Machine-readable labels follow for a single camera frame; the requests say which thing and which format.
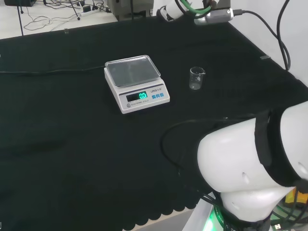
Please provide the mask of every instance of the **cable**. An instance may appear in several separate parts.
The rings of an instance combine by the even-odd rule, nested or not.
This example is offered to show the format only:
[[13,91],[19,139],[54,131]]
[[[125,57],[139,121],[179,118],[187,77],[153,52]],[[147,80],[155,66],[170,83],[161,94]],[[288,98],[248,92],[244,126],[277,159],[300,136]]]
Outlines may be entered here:
[[53,73],[60,73],[60,72],[83,72],[83,71],[90,71],[99,68],[104,68],[105,66],[96,66],[90,67],[86,69],[79,69],[79,70],[70,70],[70,69],[60,69],[60,70],[53,70],[53,71],[0,71],[0,74],[25,74],[25,75],[46,75],[46,74],[53,74]]
[[290,67],[291,67],[291,60],[286,59],[285,57],[285,53],[283,51],[283,45],[282,45],[282,40],[281,40],[281,35],[280,35],[280,22],[281,22],[281,18],[282,18],[282,15],[283,15],[283,12],[285,10],[285,8],[287,7],[288,3],[289,3],[290,0],[286,0],[284,5],[282,6],[282,9],[280,10],[280,13],[279,13],[279,16],[278,16],[278,20],[277,20],[277,36],[278,36],[278,42],[279,42],[279,47],[280,47],[280,50],[281,50],[281,53],[282,53],[282,57],[283,57],[283,62],[284,62],[284,66],[285,66],[285,69],[288,71],[290,70]]
[[290,57],[289,51],[288,51],[287,47],[285,46],[285,44],[281,41],[281,37],[279,37],[278,35],[275,34],[275,32],[272,30],[272,28],[269,26],[269,24],[259,14],[255,13],[253,11],[234,10],[233,13],[234,13],[234,16],[242,15],[243,13],[250,13],[250,14],[253,14],[254,16],[258,17],[265,24],[265,26],[269,29],[271,34],[278,40],[278,42],[281,42],[282,48],[284,50],[284,51],[282,51],[282,57],[285,57],[285,54],[286,54],[287,60],[288,60],[288,65],[285,67],[285,69],[287,71],[290,70],[291,57]]
[[292,214],[292,213],[290,213],[289,211],[285,210],[284,208],[282,208],[282,207],[279,206],[279,205],[277,205],[277,208],[278,208],[279,210],[281,210],[282,212],[284,212],[284,213],[290,215],[290,216],[293,217],[293,218],[296,218],[296,217],[297,217],[297,216],[295,216],[294,214]]
[[207,13],[207,12],[209,12],[209,11],[211,10],[211,6],[208,6],[207,8],[202,9],[202,10],[196,10],[196,9],[192,8],[192,7],[190,6],[190,4],[189,4],[186,0],[180,0],[180,1],[181,1],[181,2],[183,3],[183,5],[184,5],[190,12],[192,12],[192,13],[204,14],[204,13]]
[[19,13],[19,7],[18,7],[18,6],[17,6],[17,11],[18,11],[18,17],[19,17],[19,24],[20,24],[20,29],[21,29],[21,35],[24,36],[23,25],[21,24],[21,18],[20,18],[20,13]]
[[98,5],[98,4],[100,4],[100,7],[99,7],[100,11],[105,11],[105,12],[107,12],[107,10],[104,10],[104,8],[107,8],[107,7],[104,6],[104,1],[98,2],[96,5]]
[[[44,1],[40,1],[40,2],[43,2],[45,6],[50,7],[52,9],[55,9],[55,10],[58,10],[58,9],[61,9],[61,8],[81,9],[81,8],[76,7],[76,6],[72,6],[69,1],[60,1],[60,0],[50,0],[50,1],[51,2],[46,2],[46,0],[44,0]],[[73,0],[71,2],[75,5],[75,4],[78,3],[78,0]]]
[[198,19],[198,18],[203,18],[204,16],[206,16],[208,13],[210,13],[211,11],[208,11],[208,12],[206,12],[206,13],[204,13],[204,14],[201,14],[201,15],[199,15],[199,16],[196,16],[195,14],[192,14],[190,11],[185,11],[183,8],[182,8],[182,6],[181,6],[181,4],[179,3],[179,0],[175,0],[175,3],[176,3],[176,5],[178,6],[178,8],[181,10],[181,12],[184,14],[184,15],[187,15],[187,16],[189,16],[189,17],[191,17],[191,18],[194,18],[194,19]]
[[[59,24],[59,25],[57,25],[56,27],[54,27],[54,28],[51,30],[51,31],[53,31],[54,29],[58,28],[59,26],[61,26],[61,25],[65,24],[65,23],[71,21],[71,20],[72,20],[71,17],[75,16],[75,14],[73,14],[72,16],[67,17],[67,18],[63,18],[63,17],[49,18],[49,17],[46,17],[46,16],[30,15],[30,14],[29,14],[29,9],[28,9],[28,7],[26,7],[26,8],[27,8],[27,14],[28,14],[28,16],[32,19],[32,22],[30,22],[30,23],[28,23],[27,25],[25,25],[25,26],[24,26],[24,29],[26,29],[26,30],[31,30],[31,31],[42,29],[42,28],[44,28],[45,26],[51,25],[54,21],[63,22],[62,24]],[[60,19],[69,19],[69,20],[55,20],[56,18],[60,18]],[[36,29],[29,29],[29,28],[26,28],[26,26],[28,26],[28,25],[30,25],[30,24],[32,24],[32,23],[41,22],[41,21],[44,21],[44,20],[48,20],[48,23],[45,24],[45,25],[42,26],[42,27],[39,27],[39,28],[36,28]]]
[[[182,167],[181,165],[179,165],[177,162],[173,161],[166,154],[165,149],[164,149],[164,139],[165,139],[166,135],[170,131],[172,131],[173,129],[175,129],[175,128],[181,126],[181,125],[189,124],[189,123],[199,123],[199,122],[205,122],[205,121],[211,121],[211,122],[227,122],[227,121],[230,121],[230,122],[243,122],[243,121],[245,121],[247,119],[251,119],[253,117],[255,117],[255,116],[254,115],[253,116],[246,116],[245,118],[239,118],[239,119],[226,119],[226,118],[224,118],[224,119],[211,119],[211,118],[203,118],[203,119],[190,119],[190,120],[185,120],[185,121],[178,122],[178,123],[170,126],[169,128],[167,128],[164,131],[164,133],[162,134],[162,136],[160,137],[159,145],[160,145],[161,153],[173,166],[175,166],[175,168],[178,171],[178,175],[180,176],[180,170],[181,169],[185,170],[185,168]],[[200,195],[200,198],[202,200],[204,200],[204,201],[206,201],[206,202],[208,202],[208,203],[218,207],[220,210],[223,210],[224,213],[227,214],[232,219],[239,220],[234,214],[230,213],[227,209],[225,209],[225,207],[222,204],[222,200],[220,199],[220,196],[214,190],[213,190],[213,194],[215,195],[216,199],[214,199],[213,197],[211,197],[208,194],[200,192],[198,189],[194,189],[194,190]]]
[[74,12],[75,12],[75,14],[76,14],[76,16],[77,16],[77,19],[78,19],[78,20],[80,20],[80,17],[78,16],[78,14],[77,14],[77,12],[76,12],[76,10],[75,10],[74,6],[73,6],[72,1],[71,1],[71,0],[69,0],[69,2],[71,3],[71,5],[72,5],[72,7],[73,7],[73,10],[74,10]]
[[295,225],[301,218],[302,216],[304,215],[304,213],[307,211],[308,209],[308,200],[306,201],[306,204],[303,208],[303,210],[301,211],[301,213],[297,216],[297,218],[295,220],[292,220],[292,221],[288,221],[289,225],[287,225],[286,228],[290,228],[291,226]]
[[289,220],[289,218],[290,218],[290,217],[292,216],[292,214],[294,213],[294,210],[295,210],[295,208],[296,208],[296,203],[297,203],[297,197],[298,197],[298,190],[296,189],[292,209],[291,209],[289,215],[283,220],[284,222],[286,222],[287,220]]

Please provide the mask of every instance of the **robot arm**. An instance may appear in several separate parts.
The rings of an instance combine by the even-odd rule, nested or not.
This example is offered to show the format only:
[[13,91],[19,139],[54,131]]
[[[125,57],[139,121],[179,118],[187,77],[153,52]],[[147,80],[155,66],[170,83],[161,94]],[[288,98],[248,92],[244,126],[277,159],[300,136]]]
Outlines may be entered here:
[[238,219],[268,218],[294,186],[308,193],[307,115],[305,102],[217,130],[200,141],[200,172]]
[[182,1],[171,0],[166,6],[158,9],[156,15],[166,22],[172,22],[184,14],[188,14],[194,18],[197,25],[223,23],[234,18],[231,0],[203,0],[203,5],[209,11],[204,14],[198,14],[190,12],[193,9],[191,7],[190,9],[185,7]]

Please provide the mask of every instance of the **black cable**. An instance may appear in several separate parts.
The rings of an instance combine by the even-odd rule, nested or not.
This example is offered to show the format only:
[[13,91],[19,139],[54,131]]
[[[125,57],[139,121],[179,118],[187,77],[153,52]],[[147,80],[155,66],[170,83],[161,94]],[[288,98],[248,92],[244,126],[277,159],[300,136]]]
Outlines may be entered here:
[[277,205],[278,209],[281,210],[282,212],[286,213],[287,215],[290,215],[293,218],[297,218],[297,216],[295,216],[294,214],[290,213],[289,211],[285,210],[284,208],[282,208],[281,206]]
[[258,17],[264,24],[265,26],[269,29],[269,31],[271,32],[271,34],[278,40],[278,42],[281,42],[282,44],[282,48],[284,51],[282,51],[282,57],[285,57],[285,54],[287,55],[287,60],[288,60],[288,66],[286,67],[286,70],[290,70],[291,67],[291,57],[289,54],[289,51],[287,49],[287,47],[285,46],[285,44],[281,41],[281,38],[275,34],[275,32],[272,30],[272,28],[269,26],[269,24],[257,13],[253,12],[253,11],[242,11],[242,10],[234,10],[235,11],[235,16],[241,15],[243,13],[250,13],[253,14],[254,16]]
[[290,228],[291,226],[295,225],[302,217],[303,215],[305,214],[305,212],[307,212],[307,209],[308,209],[308,200],[306,201],[306,204],[303,208],[303,210],[301,211],[301,213],[297,216],[297,218],[295,220],[292,220],[292,221],[288,221],[288,225],[286,228]]
[[308,217],[301,218],[297,223],[298,224],[308,224]]
[[24,36],[24,31],[23,31],[23,25],[21,23],[21,18],[20,18],[20,13],[19,13],[19,7],[17,6],[17,11],[18,11],[18,17],[19,17],[19,24],[20,24],[20,29],[21,29],[21,35]]
[[95,2],[94,2],[94,0],[92,0],[92,2],[93,2],[92,10],[94,11],[95,10]]
[[[205,122],[205,121],[212,121],[212,122],[227,122],[227,121],[230,121],[230,122],[243,122],[247,119],[251,119],[255,117],[254,115],[253,116],[246,116],[245,118],[239,118],[239,119],[211,119],[211,118],[203,118],[203,119],[191,119],[191,120],[185,120],[185,121],[182,121],[182,122],[178,122],[172,126],[170,126],[169,128],[167,128],[164,133],[162,134],[162,136],[160,137],[160,141],[159,141],[159,145],[160,145],[160,150],[161,150],[161,153],[162,155],[173,165],[175,166],[176,169],[178,169],[178,173],[180,172],[181,169],[185,170],[181,165],[179,165],[177,162],[173,161],[165,152],[165,149],[164,149],[164,139],[166,137],[166,135],[172,131],[174,128],[177,128],[178,126],[181,126],[181,125],[184,125],[184,124],[189,124],[189,123],[199,123],[199,122]],[[220,199],[220,196],[218,195],[218,193],[216,193],[215,191],[213,191],[213,194],[215,195],[215,197],[217,199],[214,199],[213,197],[211,197],[210,195],[208,194],[205,194],[205,193],[201,193],[199,190],[195,189],[196,192],[198,192],[200,194],[200,198],[214,206],[217,206],[220,210],[223,210],[229,217],[235,219],[235,220],[238,220],[238,218],[230,213],[227,209],[225,209],[225,207],[223,206],[222,204],[222,201],[219,200]]]
[[[51,2],[46,2],[46,1],[40,1],[43,2],[45,6],[50,7],[52,9],[58,10],[58,9],[62,9],[62,8],[76,8],[76,9],[80,9],[76,6],[72,6],[72,5],[66,5],[66,4],[70,4],[69,1],[58,1],[58,0],[51,0]],[[78,3],[78,0],[73,0],[72,3],[75,5]]]
[[[67,18],[55,17],[55,18],[51,18],[51,19],[50,19],[49,17],[46,17],[46,16],[37,16],[35,19],[33,19],[32,16],[29,14],[29,9],[28,9],[28,7],[26,7],[26,8],[27,8],[27,14],[28,14],[28,16],[32,19],[32,22],[29,22],[27,25],[25,25],[25,26],[24,26],[24,29],[26,29],[26,30],[31,30],[31,31],[39,30],[39,29],[44,28],[45,26],[50,25],[50,20],[53,20],[53,19],[55,19],[55,18],[69,19],[69,18],[71,18],[71,17],[73,17],[73,16],[75,15],[75,14],[73,14],[72,16],[67,17]],[[36,21],[38,18],[41,18],[41,17],[46,18],[46,19],[41,19],[41,20]],[[37,22],[41,22],[41,21],[44,21],[44,20],[48,20],[49,23],[48,23],[48,24],[45,24],[45,25],[42,26],[42,27],[36,28],[36,29],[28,29],[28,28],[26,28],[26,26],[28,26],[28,25],[30,25],[30,24],[32,24],[32,23],[37,23]]]
[[99,6],[100,11],[105,11],[105,12],[107,12],[106,10],[104,10],[104,8],[106,8],[106,7],[104,6],[104,1],[103,1],[103,2],[99,2],[99,3],[97,3],[96,5],[99,5],[99,4],[100,4],[100,6]]
[[134,3],[133,3],[133,0],[130,0],[130,13],[131,13],[131,19],[134,20]]
[[295,191],[295,195],[294,195],[294,203],[293,203],[293,206],[292,206],[292,209],[290,211],[290,214],[283,220],[284,222],[289,220],[289,218],[292,216],[292,214],[294,213],[294,210],[296,208],[296,203],[297,203],[297,197],[298,197],[298,190],[296,189]]
[[77,16],[77,19],[80,20],[80,18],[79,18],[79,16],[78,16],[77,12],[76,12],[76,10],[75,10],[75,8],[74,8],[74,6],[73,6],[73,3],[71,2],[71,0],[69,0],[69,2],[71,3],[71,5],[72,5],[72,7],[73,7],[73,10],[74,10],[74,12],[75,12],[75,14],[76,14],[76,16]]
[[21,0],[19,0],[19,6],[20,6],[20,13],[24,13],[23,8],[21,7]]
[[278,36],[278,42],[279,42],[279,47],[280,47],[280,50],[281,50],[281,53],[282,53],[282,57],[283,57],[283,62],[284,62],[284,66],[285,66],[285,69],[288,71],[290,70],[290,67],[291,67],[291,60],[286,59],[285,57],[285,53],[283,51],[283,45],[282,45],[282,40],[281,40],[281,35],[280,35],[280,22],[281,22],[281,18],[282,18],[282,15],[283,15],[283,12],[285,10],[285,8],[287,7],[288,3],[289,3],[290,0],[286,0],[284,5],[282,6],[282,9],[280,10],[280,13],[279,13],[279,16],[278,16],[278,20],[277,20],[277,36]]
[[25,75],[46,75],[46,74],[53,74],[59,72],[83,72],[83,71],[90,71],[94,69],[104,68],[105,66],[96,66],[90,67],[86,69],[79,69],[79,70],[70,70],[70,69],[60,69],[60,70],[53,70],[53,71],[0,71],[0,74],[25,74]]

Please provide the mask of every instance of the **small beaker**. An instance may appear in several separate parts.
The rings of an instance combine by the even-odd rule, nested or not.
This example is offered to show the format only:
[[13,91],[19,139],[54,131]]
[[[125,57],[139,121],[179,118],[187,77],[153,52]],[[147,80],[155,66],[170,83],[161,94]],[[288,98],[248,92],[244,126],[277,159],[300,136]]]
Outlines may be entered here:
[[193,90],[198,90],[202,86],[203,76],[205,71],[198,66],[194,66],[190,70],[189,87]]

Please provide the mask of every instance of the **power cord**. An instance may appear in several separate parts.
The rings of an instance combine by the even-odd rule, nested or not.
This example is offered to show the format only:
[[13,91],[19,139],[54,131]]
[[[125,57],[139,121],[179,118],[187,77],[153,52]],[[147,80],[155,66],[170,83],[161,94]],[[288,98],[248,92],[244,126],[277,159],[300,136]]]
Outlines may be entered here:
[[[21,8],[21,2],[20,2],[20,0],[19,0],[19,5],[20,5],[21,13],[24,13],[24,12],[23,12],[23,9]],[[18,17],[19,17],[19,24],[20,24],[20,29],[21,29],[21,35],[24,36],[23,25],[22,25],[22,23],[21,23],[21,17],[20,17],[20,13],[19,13],[19,6],[17,6],[17,11],[18,11]]]
[[[171,132],[173,129],[182,126],[184,124],[193,124],[193,123],[200,123],[200,122],[243,122],[247,119],[251,119],[254,118],[255,115],[254,114],[249,114],[246,115],[244,118],[238,118],[238,119],[228,119],[228,118],[223,118],[223,119],[211,119],[211,118],[203,118],[203,119],[190,119],[190,120],[185,120],[185,121],[181,121],[178,122],[172,126],[170,126],[169,128],[167,128],[164,133],[161,135],[160,140],[159,140],[159,146],[160,146],[160,150],[162,155],[176,168],[178,176],[180,177],[180,171],[181,170],[185,170],[185,168],[183,166],[181,166],[180,164],[178,164],[177,162],[173,161],[167,154],[164,148],[164,140],[167,136],[167,134],[169,134],[169,132]],[[229,216],[230,218],[233,218],[235,220],[239,220],[234,214],[230,213],[224,206],[222,203],[222,200],[220,198],[220,195],[213,190],[213,194],[215,195],[216,199],[211,197],[210,195],[201,192],[200,190],[194,188],[193,186],[189,186],[191,189],[193,189],[195,192],[198,193],[198,195],[200,195],[200,199],[212,204],[213,206],[216,206],[217,208],[219,208],[220,210],[224,211],[225,214],[227,214],[227,216]]]
[[[31,30],[31,31],[33,31],[33,30],[39,30],[39,29],[44,28],[45,26],[51,25],[51,24],[53,23],[53,21],[59,21],[59,22],[64,22],[64,23],[70,21],[70,20],[55,20],[56,18],[59,18],[59,19],[70,19],[70,18],[72,18],[73,16],[75,16],[75,14],[73,14],[72,16],[67,17],[67,18],[61,18],[61,17],[49,18],[49,17],[46,17],[46,16],[30,15],[30,14],[29,14],[29,9],[28,9],[28,7],[26,7],[26,9],[27,9],[27,14],[28,14],[28,16],[32,19],[32,22],[30,22],[30,23],[28,23],[27,25],[25,25],[25,26],[24,26],[24,29],[26,29],[26,30]],[[29,28],[27,28],[27,26],[30,25],[30,24],[37,23],[37,22],[41,22],[41,21],[44,21],[44,20],[47,20],[48,23],[46,23],[46,24],[45,24],[44,26],[42,26],[42,27],[39,27],[39,28],[36,28],[36,29],[29,29]]]
[[[66,5],[66,4],[70,4],[70,2],[68,2],[68,1],[59,1],[59,0],[50,0],[50,1],[51,2],[46,2],[46,0],[43,0],[43,1],[39,1],[39,2],[43,2],[45,6],[50,7],[54,10],[58,10],[58,9],[62,9],[62,8],[73,8],[72,5]],[[78,2],[79,2],[78,0],[73,0],[72,4],[77,5]]]
[[109,7],[104,6],[105,2],[102,0],[102,2],[98,2],[96,5],[99,5],[100,11],[105,11],[106,13],[111,13]]
[[297,218],[297,216],[295,216],[293,213],[291,213],[291,212],[285,210],[285,209],[282,208],[280,205],[276,205],[276,207],[277,207],[280,211],[284,212],[285,214],[290,215],[290,217]]
[[287,221],[287,224],[285,226],[282,226],[282,228],[287,229],[295,225],[303,217],[305,212],[307,212],[307,209],[308,209],[308,200],[306,201],[305,206],[303,207],[301,213],[297,216],[297,218],[295,220]]
[[61,73],[61,72],[84,72],[90,71],[95,69],[104,68],[105,66],[96,66],[90,67],[86,69],[60,69],[60,70],[53,70],[53,71],[0,71],[0,74],[21,74],[21,75],[47,75],[47,74],[54,74],[54,73]]
[[298,190],[296,189],[295,195],[294,195],[294,202],[293,202],[292,209],[291,209],[290,213],[288,214],[288,216],[283,220],[284,222],[288,221],[289,218],[290,218],[290,217],[292,216],[292,214],[294,213],[294,210],[295,210],[296,204],[297,204],[297,198],[298,198]]
[[269,24],[257,13],[253,12],[253,11],[244,11],[244,10],[234,10],[233,14],[234,16],[239,16],[242,15],[243,13],[250,13],[253,14],[254,16],[258,17],[264,24],[265,26],[269,29],[269,31],[272,33],[272,35],[278,40],[279,43],[279,47],[282,53],[282,58],[283,58],[283,62],[284,62],[284,66],[285,69],[288,71],[291,68],[291,57],[289,54],[289,51],[287,50],[287,47],[285,46],[285,44],[282,42],[281,39],[281,35],[280,35],[280,24],[281,24],[281,18],[283,15],[283,12],[286,8],[286,6],[288,5],[290,0],[286,0],[280,13],[278,16],[278,20],[277,20],[277,34],[275,34],[275,32],[271,29],[271,27],[269,26]]

